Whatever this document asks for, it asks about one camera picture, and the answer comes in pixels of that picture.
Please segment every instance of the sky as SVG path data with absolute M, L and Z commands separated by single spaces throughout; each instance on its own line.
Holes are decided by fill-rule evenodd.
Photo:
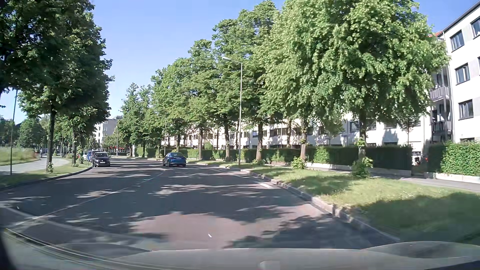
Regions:
M 108 75 L 110 117 L 121 115 L 120 107 L 131 83 L 147 85 L 157 69 L 179 57 L 188 57 L 195 40 L 210 39 L 212 28 L 223 19 L 236 18 L 262 0 L 91 0 L 94 20 L 107 41 L 107 59 L 113 60 Z M 477 0 L 417 0 L 435 32 L 442 30 Z M 283 1 L 274 0 L 277 8 Z M 1 95 L 0 115 L 11 119 L 15 91 Z M 26 118 L 16 107 L 15 122 Z

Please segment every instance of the car hood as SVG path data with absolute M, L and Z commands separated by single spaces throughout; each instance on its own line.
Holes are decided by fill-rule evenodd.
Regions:
M 75 245 L 99 255 L 75 251 Z M 276 269 L 456 269 L 460 264 L 480 260 L 480 247 L 449 242 L 406 242 L 367 249 L 232 248 L 148 251 L 115 244 L 76 243 L 46 245 L 43 251 L 60 254 L 64 260 L 88 261 L 103 269 L 199 269 L 199 270 L 276 270 Z M 51 268 L 38 261 L 15 260 L 23 269 Z

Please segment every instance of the road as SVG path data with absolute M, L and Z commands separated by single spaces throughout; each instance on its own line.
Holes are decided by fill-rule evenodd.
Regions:
M 112 160 L 60 180 L 0 193 L 3 225 L 58 245 L 147 250 L 387 244 L 288 191 L 238 171 Z
M 12 172 L 22 173 L 22 172 L 44 170 L 47 162 L 46 160 L 47 160 L 46 158 L 42 158 L 37 161 L 14 164 L 12 165 Z M 60 159 L 60 158 L 52 158 L 52 162 L 54 167 L 58 167 L 58 166 L 68 164 L 69 161 Z M 0 166 L 0 175 L 5 174 L 5 172 L 10 173 L 10 165 Z

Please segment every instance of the street lamp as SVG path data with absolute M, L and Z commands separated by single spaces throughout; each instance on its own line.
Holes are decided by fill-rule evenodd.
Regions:
M 235 61 L 235 60 L 230 59 L 230 58 L 225 57 L 225 56 L 222 56 L 222 58 L 227 60 L 227 61 L 232 61 L 232 62 L 240 64 L 240 116 L 239 116 L 239 156 L 238 156 L 239 166 L 240 166 L 240 157 L 241 157 L 241 89 L 242 89 L 242 77 L 243 77 L 243 63 Z

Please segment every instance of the grass median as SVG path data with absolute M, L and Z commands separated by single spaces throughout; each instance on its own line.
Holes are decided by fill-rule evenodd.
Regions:
M 85 163 L 85 164 L 79 164 L 78 167 L 72 167 L 72 165 L 68 163 L 62 166 L 53 167 L 53 173 L 50 173 L 50 174 L 46 173 L 45 170 L 38 170 L 38 171 L 31 171 L 31 172 L 14 173 L 13 175 L 0 175 L 0 187 L 65 175 L 65 174 L 84 170 L 91 166 L 92 166 L 91 163 L 89 165 Z
M 236 167 L 231 162 L 211 162 Z M 252 172 L 298 187 L 347 208 L 375 228 L 403 241 L 448 241 L 480 245 L 480 195 L 385 178 L 242 164 Z

